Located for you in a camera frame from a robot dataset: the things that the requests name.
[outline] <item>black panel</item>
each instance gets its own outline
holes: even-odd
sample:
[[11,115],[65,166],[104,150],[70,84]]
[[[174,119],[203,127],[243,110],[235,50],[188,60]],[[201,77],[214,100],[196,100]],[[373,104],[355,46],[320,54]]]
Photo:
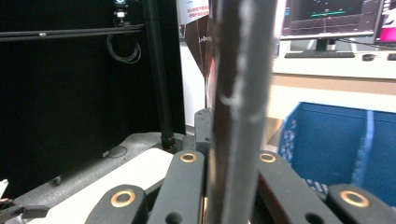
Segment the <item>black panel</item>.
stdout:
[[[113,25],[112,1],[4,2],[0,32]],[[160,7],[163,20],[175,19],[172,7]],[[173,127],[184,133],[177,19],[162,27]],[[134,38],[142,47],[136,64],[115,61],[106,36],[0,42],[0,179],[10,182],[5,196],[17,197],[99,157],[132,133],[160,130],[146,35],[118,35],[114,48],[127,54]]]

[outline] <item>computer monitor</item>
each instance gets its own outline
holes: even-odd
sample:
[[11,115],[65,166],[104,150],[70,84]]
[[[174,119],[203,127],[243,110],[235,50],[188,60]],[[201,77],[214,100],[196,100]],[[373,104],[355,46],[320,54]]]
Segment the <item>computer monitor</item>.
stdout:
[[380,8],[375,43],[396,45],[396,0],[385,0]]
[[286,0],[281,40],[329,40],[373,35],[383,0]]

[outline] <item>gray pole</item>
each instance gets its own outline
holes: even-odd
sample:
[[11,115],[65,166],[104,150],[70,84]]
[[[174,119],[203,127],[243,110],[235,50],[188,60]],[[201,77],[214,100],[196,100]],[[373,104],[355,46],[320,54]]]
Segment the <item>gray pole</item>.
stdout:
[[275,56],[276,0],[219,0],[207,223],[248,222]]

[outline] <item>blue crate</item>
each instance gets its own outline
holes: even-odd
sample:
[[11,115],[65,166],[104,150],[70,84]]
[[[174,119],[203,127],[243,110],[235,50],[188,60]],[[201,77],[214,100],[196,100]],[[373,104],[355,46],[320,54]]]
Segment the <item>blue crate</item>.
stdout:
[[300,103],[278,153],[311,189],[348,183],[396,206],[396,114]]

